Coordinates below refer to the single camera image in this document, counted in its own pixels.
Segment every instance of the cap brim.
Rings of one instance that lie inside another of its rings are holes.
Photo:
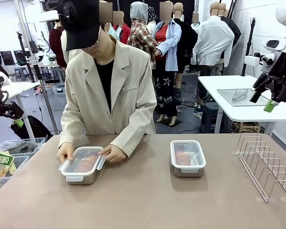
[[[92,25],[90,28],[82,31],[67,32],[66,51],[74,49],[84,49],[93,46],[99,38],[100,24]]]

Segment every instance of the snack bag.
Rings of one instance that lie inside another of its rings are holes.
[[[11,175],[16,171],[14,157],[8,151],[0,151],[0,177],[5,177],[8,171]]]

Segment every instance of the plaid shirt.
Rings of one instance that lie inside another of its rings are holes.
[[[158,43],[151,37],[143,20],[132,20],[132,28],[127,44],[147,52],[150,55],[152,69],[156,68],[155,48]]]

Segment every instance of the blue denim shirt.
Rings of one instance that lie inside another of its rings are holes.
[[[116,31],[114,30],[114,28],[112,27],[111,23],[110,23],[110,27],[109,27],[109,31],[108,34],[113,36],[115,39],[117,39],[118,41],[120,41],[119,36],[117,35]]]
[[[157,24],[157,28],[153,33],[153,38],[155,38],[156,33],[161,29],[164,21]],[[181,37],[181,27],[173,19],[168,24],[168,32],[166,33],[166,40],[157,46],[162,53],[166,54],[166,66],[165,70],[167,72],[177,72],[177,43],[180,41]]]

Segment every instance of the gray hood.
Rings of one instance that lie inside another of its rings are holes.
[[[148,20],[148,5],[140,2],[135,1],[130,5],[130,19],[137,19],[137,20]]]

